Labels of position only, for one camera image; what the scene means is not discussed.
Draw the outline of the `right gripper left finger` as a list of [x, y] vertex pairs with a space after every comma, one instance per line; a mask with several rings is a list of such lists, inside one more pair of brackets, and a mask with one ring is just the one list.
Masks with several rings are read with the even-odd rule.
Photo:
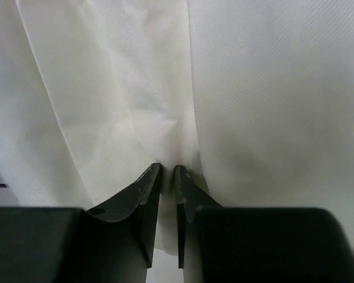
[[145, 282], [160, 189], [154, 163], [89, 210], [0, 207], [0, 282]]

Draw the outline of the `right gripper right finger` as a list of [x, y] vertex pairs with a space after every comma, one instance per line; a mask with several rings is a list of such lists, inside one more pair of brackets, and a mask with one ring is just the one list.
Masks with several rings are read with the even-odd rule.
[[354, 282], [341, 225], [320, 208], [229, 208], [174, 170], [185, 282]]

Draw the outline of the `white skirt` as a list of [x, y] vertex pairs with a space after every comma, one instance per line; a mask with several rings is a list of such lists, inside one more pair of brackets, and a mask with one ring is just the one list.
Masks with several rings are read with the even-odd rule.
[[149, 164], [354, 247], [354, 1], [0, 1], [0, 176], [89, 208]]

